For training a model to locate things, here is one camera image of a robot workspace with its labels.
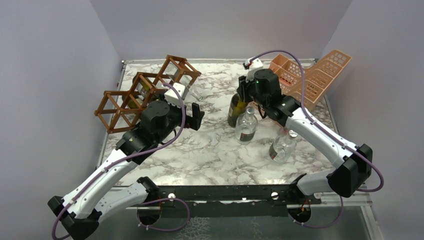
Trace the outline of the olive wine bottle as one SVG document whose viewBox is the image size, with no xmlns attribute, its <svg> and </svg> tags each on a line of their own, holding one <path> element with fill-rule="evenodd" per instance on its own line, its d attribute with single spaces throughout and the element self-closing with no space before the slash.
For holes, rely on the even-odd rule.
<svg viewBox="0 0 424 240">
<path fill-rule="evenodd" d="M 247 106 L 248 103 L 242 101 L 238 93 L 232 96 L 227 115 L 227 122 L 230 127 L 236 126 L 238 117 L 246 111 Z"/>
</svg>

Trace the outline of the green wine bottle cream label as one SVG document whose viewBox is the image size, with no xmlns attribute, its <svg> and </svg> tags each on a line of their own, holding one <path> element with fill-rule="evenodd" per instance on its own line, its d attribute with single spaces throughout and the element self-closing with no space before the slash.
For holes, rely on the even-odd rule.
<svg viewBox="0 0 424 240">
<path fill-rule="evenodd" d="M 139 105 L 141 105 L 142 106 L 142 109 L 145 109 L 146 107 L 145 106 L 143 106 L 143 103 L 144 103 L 144 99 L 143 99 L 143 95 L 140 93 L 140 94 L 138 94 L 138 95 L 134 95 L 133 96 L 134 97 L 134 99 L 136 100 L 136 102 L 139 104 Z M 121 100 L 124 102 L 125 101 L 125 99 L 127 98 L 127 96 L 124 94 L 124 95 L 122 95 L 121 96 Z M 136 102 L 132 99 L 132 98 L 130 98 L 130 97 L 128 97 L 128 103 L 127 103 L 127 105 L 125 106 L 125 108 L 129 108 L 129 109 L 138 109 L 139 107 L 138 107 L 138 105 L 136 104 Z"/>
</svg>

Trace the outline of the dark green wine bottle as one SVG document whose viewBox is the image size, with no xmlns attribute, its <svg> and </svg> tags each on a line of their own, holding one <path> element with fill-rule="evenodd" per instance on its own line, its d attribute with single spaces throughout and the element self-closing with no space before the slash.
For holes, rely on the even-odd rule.
<svg viewBox="0 0 424 240">
<path fill-rule="evenodd" d="M 143 100 L 145 100 L 148 96 L 148 93 L 150 91 L 150 88 L 148 85 L 146 85 L 145 82 L 143 82 L 142 80 L 139 81 L 139 84 L 136 86 L 135 88 L 136 91 L 138 91 L 140 94 L 142 94 L 142 98 Z M 150 97 L 149 101 L 155 101 L 155 100 L 160 100 L 161 96 L 158 93 L 153 93 L 152 96 Z"/>
</svg>

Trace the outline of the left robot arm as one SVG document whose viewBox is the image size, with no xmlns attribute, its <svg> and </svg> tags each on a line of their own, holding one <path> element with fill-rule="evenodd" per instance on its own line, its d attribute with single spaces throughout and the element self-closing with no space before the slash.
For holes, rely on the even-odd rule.
<svg viewBox="0 0 424 240">
<path fill-rule="evenodd" d="M 159 201 L 159 188 L 149 177 L 118 192 L 110 189 L 126 174 L 141 165 L 153 153 L 178 139 L 184 128 L 197 131 L 205 112 L 192 104 L 192 115 L 186 106 L 167 100 L 148 104 L 139 123 L 123 134 L 109 157 L 81 185 L 65 196 L 53 196 L 47 203 L 56 219 L 51 237 L 58 239 L 56 228 L 62 224 L 67 232 L 63 239 L 85 240 L 100 223 L 131 205 L 152 205 Z"/>
</svg>

